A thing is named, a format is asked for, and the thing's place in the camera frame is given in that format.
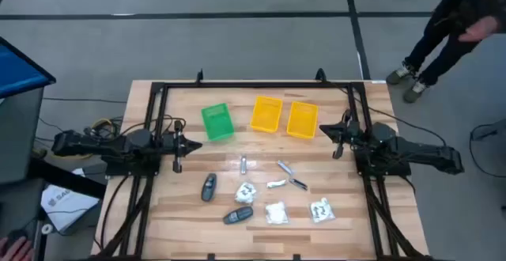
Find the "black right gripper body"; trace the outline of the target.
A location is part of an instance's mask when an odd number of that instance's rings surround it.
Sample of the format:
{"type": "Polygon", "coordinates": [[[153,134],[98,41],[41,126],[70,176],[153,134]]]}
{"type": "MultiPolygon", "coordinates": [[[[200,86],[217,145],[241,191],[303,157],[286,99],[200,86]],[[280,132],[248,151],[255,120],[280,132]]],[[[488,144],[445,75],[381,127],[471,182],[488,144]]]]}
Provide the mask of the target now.
{"type": "Polygon", "coordinates": [[[342,140],[340,142],[335,142],[337,147],[333,153],[334,159],[339,159],[343,154],[343,145],[345,143],[352,145],[353,140],[357,138],[360,133],[360,124],[357,121],[352,120],[352,113],[350,110],[345,110],[342,114],[340,123],[343,125],[342,140]]]}

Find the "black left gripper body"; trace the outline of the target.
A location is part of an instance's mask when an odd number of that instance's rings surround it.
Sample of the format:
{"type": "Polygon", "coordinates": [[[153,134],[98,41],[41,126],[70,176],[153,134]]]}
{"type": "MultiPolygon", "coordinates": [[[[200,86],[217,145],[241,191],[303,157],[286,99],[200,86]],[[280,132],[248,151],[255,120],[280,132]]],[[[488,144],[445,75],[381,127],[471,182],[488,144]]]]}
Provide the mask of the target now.
{"type": "Polygon", "coordinates": [[[163,149],[166,153],[174,156],[172,170],[176,173],[181,173],[181,157],[183,156],[183,123],[181,120],[176,120],[173,123],[173,126],[174,130],[167,130],[162,134],[163,149]]]}

